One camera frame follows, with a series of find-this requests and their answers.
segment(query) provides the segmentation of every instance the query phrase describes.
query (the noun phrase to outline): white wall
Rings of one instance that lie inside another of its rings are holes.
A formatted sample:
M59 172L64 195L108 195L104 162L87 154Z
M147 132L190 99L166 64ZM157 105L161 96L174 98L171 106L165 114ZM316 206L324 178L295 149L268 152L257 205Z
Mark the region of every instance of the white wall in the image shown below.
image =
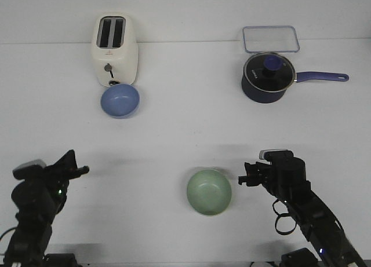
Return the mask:
M299 38L368 38L370 0L0 0L0 43L90 42L100 13L134 19L139 42L230 41L245 25Z

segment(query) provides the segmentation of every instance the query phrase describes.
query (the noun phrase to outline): blue bowl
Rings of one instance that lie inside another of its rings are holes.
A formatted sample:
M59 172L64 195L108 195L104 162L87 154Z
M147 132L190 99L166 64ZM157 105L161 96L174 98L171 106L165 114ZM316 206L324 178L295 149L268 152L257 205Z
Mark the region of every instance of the blue bowl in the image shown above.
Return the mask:
M133 86L120 83L103 93L100 105L113 118L127 118L139 105L139 93Z

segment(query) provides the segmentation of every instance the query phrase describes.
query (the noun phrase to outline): lid knob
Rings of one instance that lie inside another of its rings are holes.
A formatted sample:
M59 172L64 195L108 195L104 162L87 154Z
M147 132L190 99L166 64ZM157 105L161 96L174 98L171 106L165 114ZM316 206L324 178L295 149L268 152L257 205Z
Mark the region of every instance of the lid knob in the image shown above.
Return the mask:
M266 67L266 69L270 71L277 71L281 69L283 61L279 56L276 56L275 54L270 54L264 59L263 64L264 67Z

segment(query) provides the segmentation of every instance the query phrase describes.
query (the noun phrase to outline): green bowl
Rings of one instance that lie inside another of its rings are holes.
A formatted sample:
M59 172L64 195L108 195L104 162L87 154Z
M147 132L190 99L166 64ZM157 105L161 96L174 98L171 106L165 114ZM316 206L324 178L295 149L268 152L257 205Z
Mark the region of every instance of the green bowl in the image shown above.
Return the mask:
M187 197L197 212L208 216L220 214L231 201L231 184L217 170L201 170L189 180Z

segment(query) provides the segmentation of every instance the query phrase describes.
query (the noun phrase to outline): plastic container lid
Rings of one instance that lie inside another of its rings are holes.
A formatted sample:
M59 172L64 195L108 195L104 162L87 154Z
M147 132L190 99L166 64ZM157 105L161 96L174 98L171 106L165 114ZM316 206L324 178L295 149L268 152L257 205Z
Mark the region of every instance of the plastic container lid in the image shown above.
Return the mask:
M300 50L295 28L290 25L267 25L243 28L247 53L297 53Z

